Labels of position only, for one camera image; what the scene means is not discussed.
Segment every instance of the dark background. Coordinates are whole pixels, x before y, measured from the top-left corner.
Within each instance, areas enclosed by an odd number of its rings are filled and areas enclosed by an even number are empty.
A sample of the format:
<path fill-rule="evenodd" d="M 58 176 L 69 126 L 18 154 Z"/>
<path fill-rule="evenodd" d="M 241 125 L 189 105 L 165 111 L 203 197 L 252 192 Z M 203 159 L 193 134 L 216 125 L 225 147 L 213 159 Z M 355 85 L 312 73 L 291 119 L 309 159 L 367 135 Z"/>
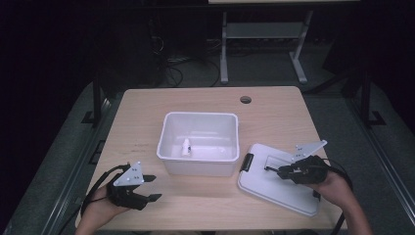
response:
<path fill-rule="evenodd" d="M 117 7 L 137 3 L 116 2 Z M 156 1 L 138 2 L 152 6 Z M 75 1 L 0 0 L 1 101 L 5 107 L 1 121 L 0 231 L 77 96 L 94 77 L 102 79 L 107 96 L 127 88 L 157 87 L 163 80 L 163 61 L 153 54 L 150 34 L 162 36 L 167 49 L 179 48 L 198 57 L 204 55 L 206 38 L 220 38 L 219 11 L 105 14 L 107 11 L 91 8 L 105 7 L 105 3 L 90 1 L 89 6 L 83 6 Z M 365 68 L 413 132 L 414 10 L 410 0 L 363 1 L 346 10 L 322 8 L 315 12 L 307 36 L 309 42 L 337 38 L 325 64 L 333 73 L 355 66 L 361 58 L 370 61 Z M 258 21 L 274 15 L 235 12 L 232 16 L 243 20 L 249 14 Z"/>

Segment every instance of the desk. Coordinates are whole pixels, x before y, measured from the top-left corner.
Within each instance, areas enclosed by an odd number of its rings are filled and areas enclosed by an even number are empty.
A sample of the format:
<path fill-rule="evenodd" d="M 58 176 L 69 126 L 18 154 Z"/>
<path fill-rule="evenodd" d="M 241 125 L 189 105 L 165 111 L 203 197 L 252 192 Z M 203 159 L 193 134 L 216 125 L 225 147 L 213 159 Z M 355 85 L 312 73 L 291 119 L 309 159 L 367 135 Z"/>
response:
<path fill-rule="evenodd" d="M 240 98 L 251 97 L 249 104 Z M 138 89 L 125 92 L 91 185 L 116 165 L 140 161 L 157 179 L 135 192 L 161 193 L 142 211 L 123 213 L 103 227 L 110 230 L 279 230 L 331 229 L 341 210 L 324 199 L 320 213 L 307 217 L 238 188 L 230 177 L 170 175 L 156 150 L 164 117 L 173 111 L 234 113 L 239 119 L 241 157 L 254 143 L 293 152 L 296 144 L 320 140 L 296 87 Z M 324 150 L 319 156 L 325 157 Z"/>

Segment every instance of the hole in table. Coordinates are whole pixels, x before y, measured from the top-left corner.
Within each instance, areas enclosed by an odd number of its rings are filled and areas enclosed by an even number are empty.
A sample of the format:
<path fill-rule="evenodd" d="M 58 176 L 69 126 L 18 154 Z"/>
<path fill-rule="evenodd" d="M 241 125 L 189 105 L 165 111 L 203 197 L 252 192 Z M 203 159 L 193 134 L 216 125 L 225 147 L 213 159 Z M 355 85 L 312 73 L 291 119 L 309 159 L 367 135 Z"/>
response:
<path fill-rule="evenodd" d="M 243 104 L 249 104 L 253 99 L 251 99 L 249 96 L 243 96 L 240 100 Z"/>

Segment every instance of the white container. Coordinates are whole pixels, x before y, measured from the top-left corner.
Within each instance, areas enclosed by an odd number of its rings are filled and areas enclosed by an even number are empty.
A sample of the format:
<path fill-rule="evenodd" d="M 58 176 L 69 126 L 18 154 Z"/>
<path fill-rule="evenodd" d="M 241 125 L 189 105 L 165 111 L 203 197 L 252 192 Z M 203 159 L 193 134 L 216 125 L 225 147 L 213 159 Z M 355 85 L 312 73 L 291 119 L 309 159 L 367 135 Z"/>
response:
<path fill-rule="evenodd" d="M 183 151 L 189 146 L 190 154 Z M 171 174 L 230 176 L 239 159 L 238 117 L 225 113 L 168 113 L 157 155 Z"/>

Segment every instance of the human hand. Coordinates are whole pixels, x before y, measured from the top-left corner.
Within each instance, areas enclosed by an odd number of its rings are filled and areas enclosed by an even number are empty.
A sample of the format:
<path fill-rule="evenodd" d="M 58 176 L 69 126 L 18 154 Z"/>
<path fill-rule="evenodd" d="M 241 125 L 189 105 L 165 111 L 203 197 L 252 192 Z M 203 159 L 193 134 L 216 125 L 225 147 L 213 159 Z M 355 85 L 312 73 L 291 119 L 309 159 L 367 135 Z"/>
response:
<path fill-rule="evenodd" d="M 307 184 L 306 186 L 314 189 L 327 201 L 341 209 L 357 203 L 347 182 L 333 171 L 328 171 L 327 177 L 322 183 Z"/>
<path fill-rule="evenodd" d="M 107 197 L 107 185 L 99 188 L 92 196 L 91 202 L 80 220 L 76 235 L 93 234 L 98 228 L 110 222 L 116 215 L 127 212 L 128 208 L 114 205 Z"/>
<path fill-rule="evenodd" d="M 346 218 L 349 234 L 372 235 L 367 217 L 351 192 L 347 182 L 333 171 L 327 173 L 324 182 L 306 185 L 317 191 L 323 198 L 340 207 Z"/>

